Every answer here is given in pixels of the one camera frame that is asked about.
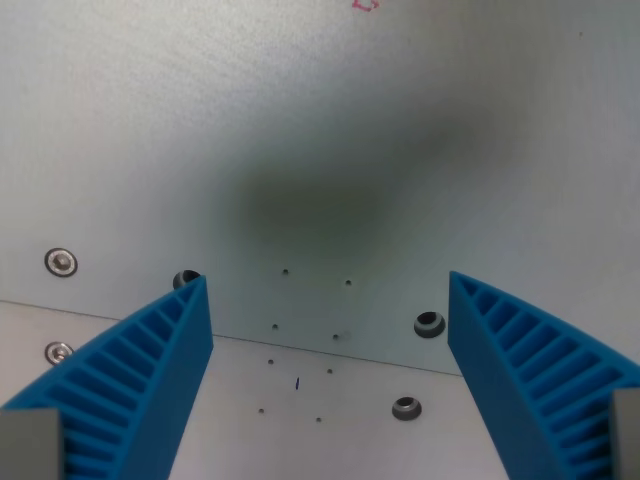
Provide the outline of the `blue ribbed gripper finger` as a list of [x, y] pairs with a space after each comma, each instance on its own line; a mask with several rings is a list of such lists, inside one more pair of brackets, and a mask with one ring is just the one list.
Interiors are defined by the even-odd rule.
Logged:
[[60, 414], [70, 479], [166, 479], [212, 352], [200, 276], [94, 337], [3, 407]]
[[511, 479], [611, 479], [612, 394], [639, 366], [477, 279], [449, 276], [448, 345]]

